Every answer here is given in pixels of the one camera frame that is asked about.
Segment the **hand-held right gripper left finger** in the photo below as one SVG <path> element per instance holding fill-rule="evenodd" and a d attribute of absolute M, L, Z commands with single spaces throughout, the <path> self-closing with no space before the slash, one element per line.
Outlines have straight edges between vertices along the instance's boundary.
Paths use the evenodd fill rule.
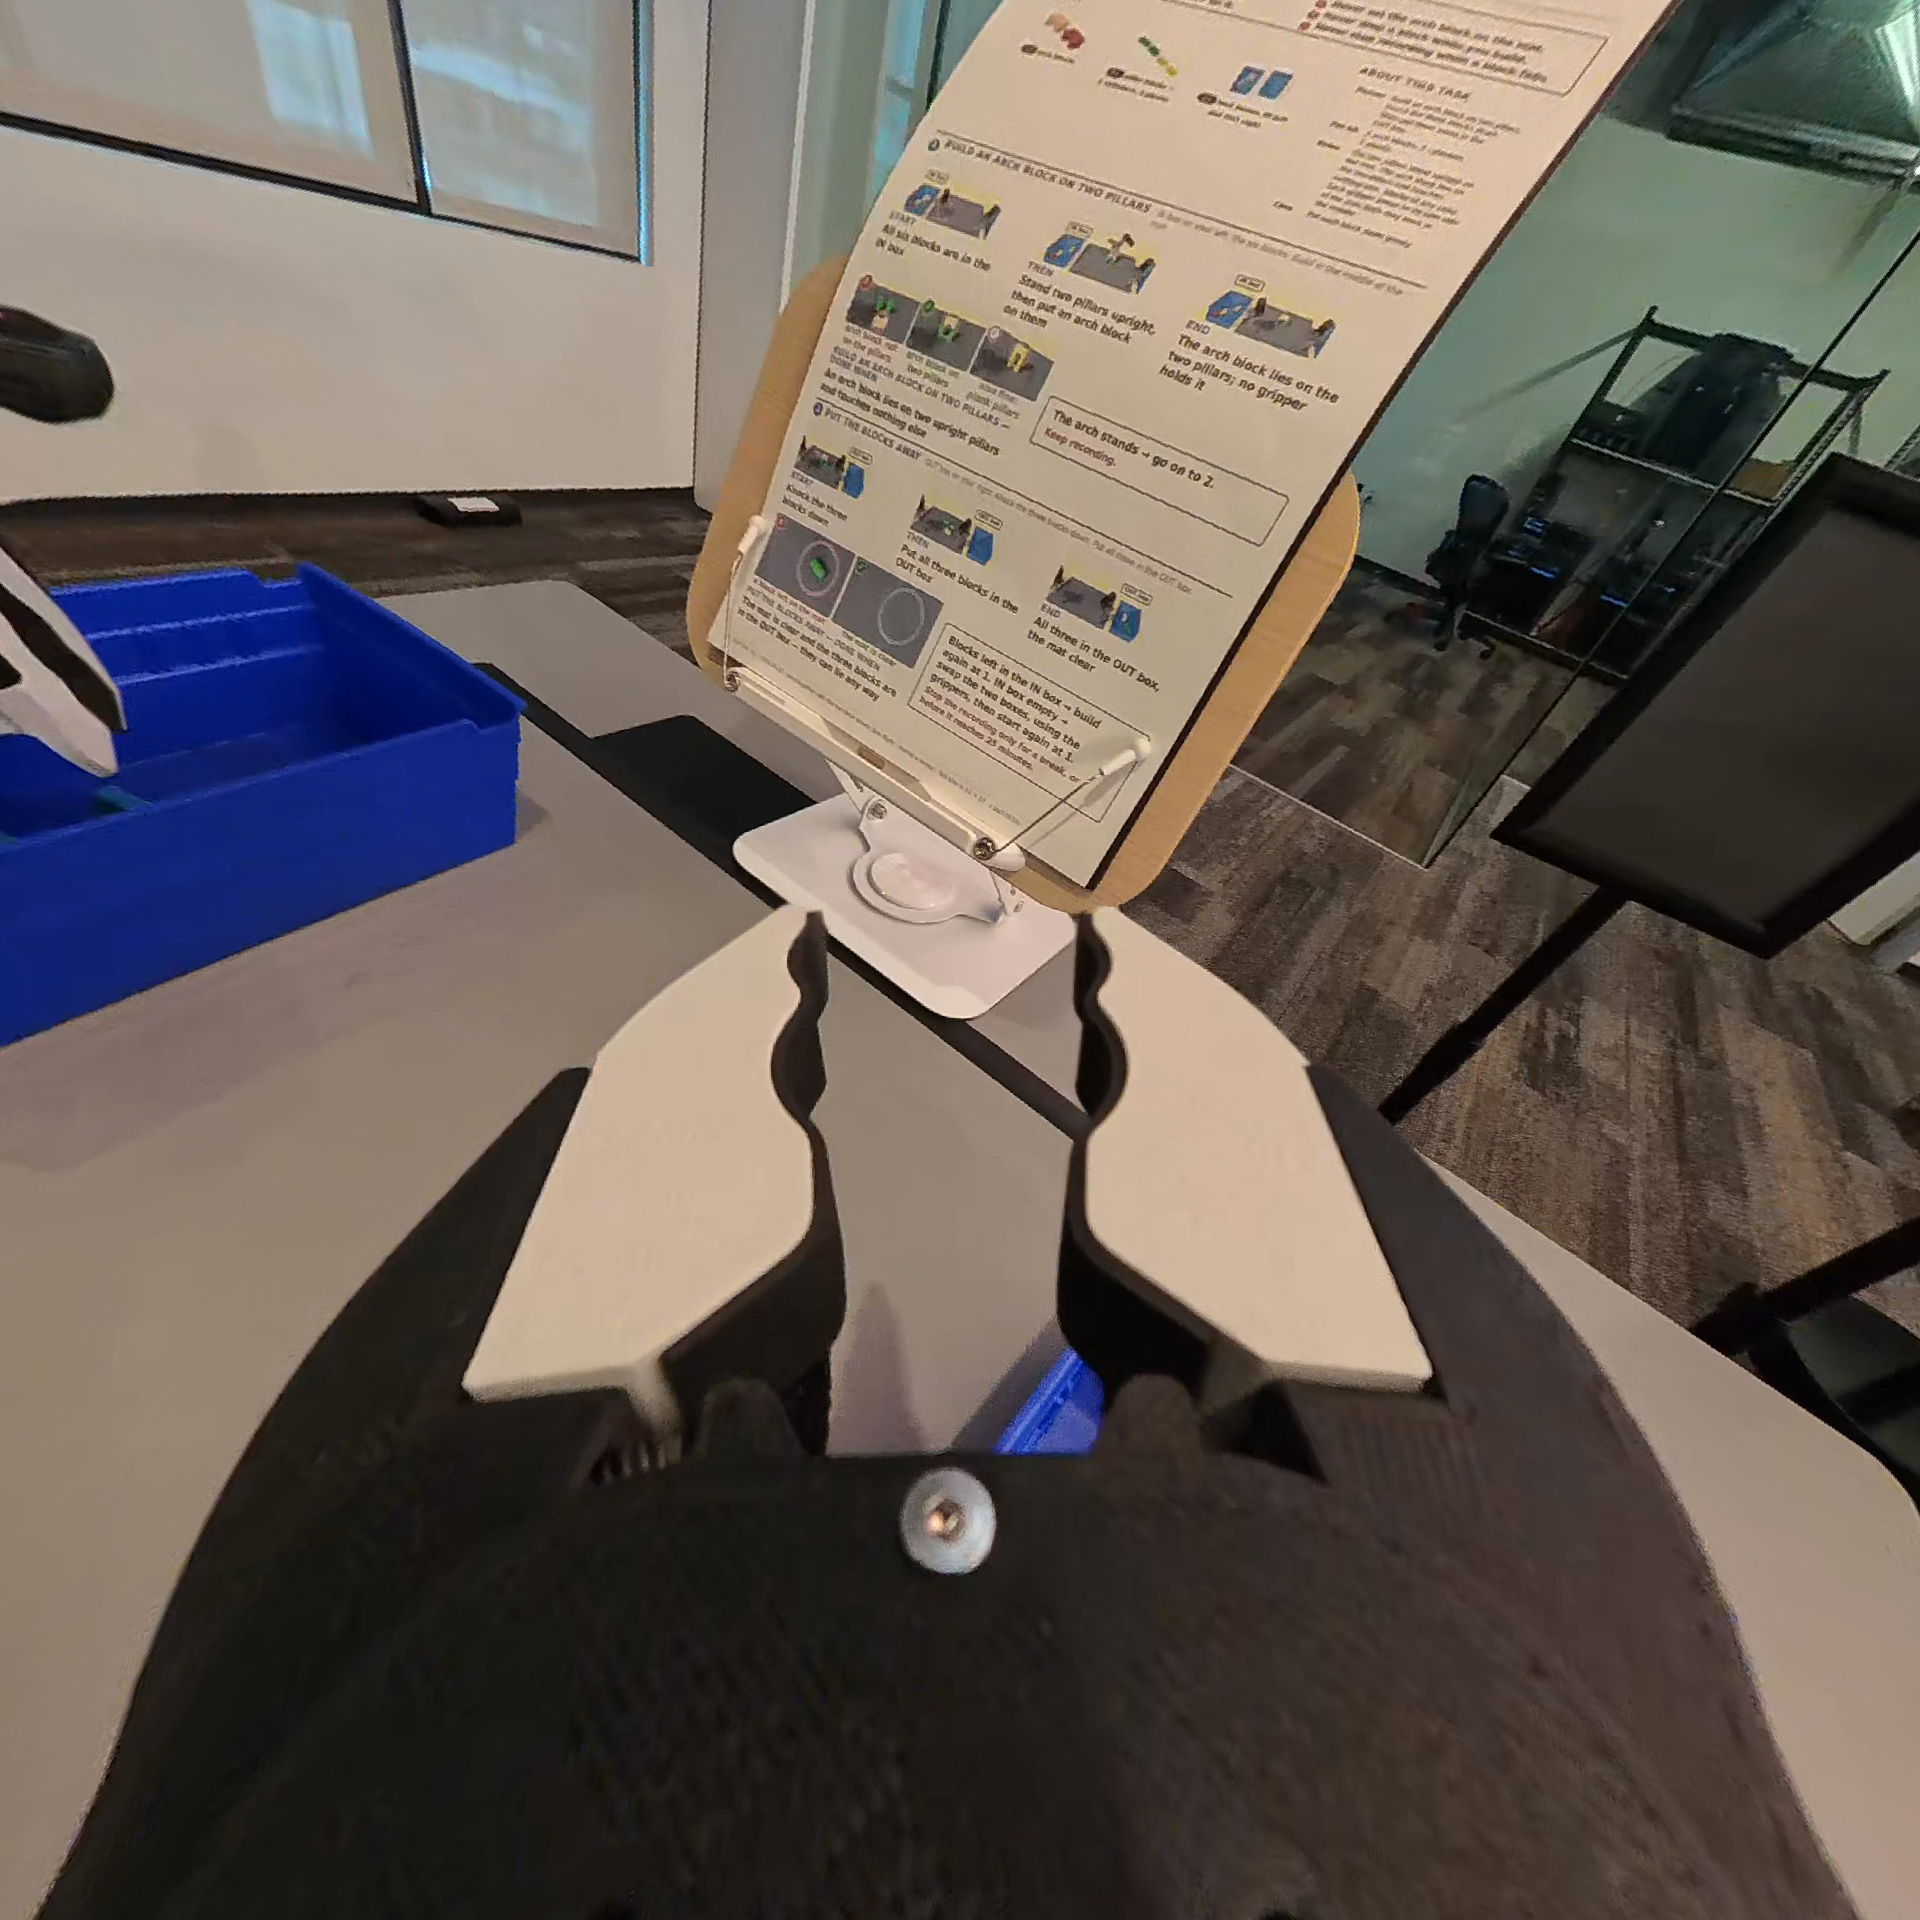
<path fill-rule="evenodd" d="M 614 1391 L 695 1415 L 838 1337 L 826 923 L 771 915 L 598 1047 L 463 1373 L 471 1401 Z"/>

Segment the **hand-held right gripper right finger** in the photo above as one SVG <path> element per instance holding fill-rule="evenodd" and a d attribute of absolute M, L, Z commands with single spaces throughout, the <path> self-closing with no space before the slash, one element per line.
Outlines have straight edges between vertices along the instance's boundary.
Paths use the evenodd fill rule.
<path fill-rule="evenodd" d="M 1180 1378 L 1200 1409 L 1270 1386 L 1416 1398 L 1434 1363 L 1304 1056 L 1228 983 L 1122 915 L 1077 928 L 1062 1331 L 1108 1391 Z"/>

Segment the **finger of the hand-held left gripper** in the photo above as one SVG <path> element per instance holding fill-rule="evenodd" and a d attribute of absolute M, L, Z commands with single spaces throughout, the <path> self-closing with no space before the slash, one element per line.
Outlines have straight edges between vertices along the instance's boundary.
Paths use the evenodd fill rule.
<path fill-rule="evenodd" d="M 114 778 L 127 713 L 119 687 L 55 597 L 2 551 L 2 733 Z"/>

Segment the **blue plastic bin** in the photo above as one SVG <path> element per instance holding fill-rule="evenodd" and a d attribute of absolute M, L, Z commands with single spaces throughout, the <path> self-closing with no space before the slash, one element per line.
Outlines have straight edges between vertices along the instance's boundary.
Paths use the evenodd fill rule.
<path fill-rule="evenodd" d="M 1000 1431 L 1000 1456 L 1087 1456 L 1107 1406 L 1096 1373 L 1071 1349 L 1062 1351 Z"/>
<path fill-rule="evenodd" d="M 110 778 L 4 739 L 4 1046 L 511 845 L 522 699 L 319 568 L 53 599 L 127 733 Z"/>

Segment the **black metal pole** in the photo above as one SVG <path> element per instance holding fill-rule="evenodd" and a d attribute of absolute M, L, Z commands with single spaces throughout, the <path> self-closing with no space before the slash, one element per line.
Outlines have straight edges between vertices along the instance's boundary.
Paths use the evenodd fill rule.
<path fill-rule="evenodd" d="M 1454 1023 L 1378 1103 L 1399 1126 L 1469 1066 L 1488 1041 L 1576 954 L 1628 907 L 1614 891 L 1595 891 L 1554 927 L 1467 1015 Z"/>

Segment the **glass window panel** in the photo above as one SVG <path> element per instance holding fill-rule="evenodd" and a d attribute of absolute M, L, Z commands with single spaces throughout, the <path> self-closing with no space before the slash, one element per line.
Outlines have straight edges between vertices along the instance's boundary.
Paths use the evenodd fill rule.
<path fill-rule="evenodd" d="M 650 40 L 614 3 L 4 3 L 2 107 L 644 261 Z"/>

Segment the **black office chair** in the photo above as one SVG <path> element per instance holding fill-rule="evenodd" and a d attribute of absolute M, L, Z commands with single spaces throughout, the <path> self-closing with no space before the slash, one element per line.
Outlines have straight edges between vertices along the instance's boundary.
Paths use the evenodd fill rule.
<path fill-rule="evenodd" d="M 1445 654 L 1460 637 L 1474 583 L 1508 515 L 1510 495 L 1506 487 L 1488 473 L 1469 473 L 1455 498 L 1454 525 L 1424 563 L 1424 575 L 1437 597 L 1430 639 L 1435 654 Z"/>

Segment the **black monitor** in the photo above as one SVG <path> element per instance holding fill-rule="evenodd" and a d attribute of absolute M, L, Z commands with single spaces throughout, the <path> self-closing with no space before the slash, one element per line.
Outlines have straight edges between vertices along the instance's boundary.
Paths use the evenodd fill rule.
<path fill-rule="evenodd" d="M 1492 831 L 1771 958 L 1918 848 L 1918 482 L 1831 456 Z"/>

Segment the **printed instruction sheet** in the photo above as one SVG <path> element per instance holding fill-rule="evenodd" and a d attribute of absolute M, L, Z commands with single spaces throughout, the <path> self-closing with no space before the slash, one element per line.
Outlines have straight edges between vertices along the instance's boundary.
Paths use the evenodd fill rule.
<path fill-rule="evenodd" d="M 711 641 L 1086 890 L 1669 6 L 999 6 L 804 355 Z"/>

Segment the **metal shelf rack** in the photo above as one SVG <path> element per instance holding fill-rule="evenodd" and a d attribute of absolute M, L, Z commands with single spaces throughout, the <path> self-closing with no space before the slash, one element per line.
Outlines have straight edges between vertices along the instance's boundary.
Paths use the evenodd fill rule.
<path fill-rule="evenodd" d="M 1504 528 L 1520 641 L 1632 679 L 1811 473 L 1858 454 L 1886 382 L 1651 307 Z"/>

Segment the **black wall screen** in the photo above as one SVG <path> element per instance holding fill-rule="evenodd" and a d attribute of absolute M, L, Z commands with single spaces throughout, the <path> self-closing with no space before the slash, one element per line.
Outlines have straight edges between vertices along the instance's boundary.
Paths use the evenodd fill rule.
<path fill-rule="evenodd" d="M 1918 6 L 1707 6 L 1663 130 L 1722 153 L 1908 189 Z"/>

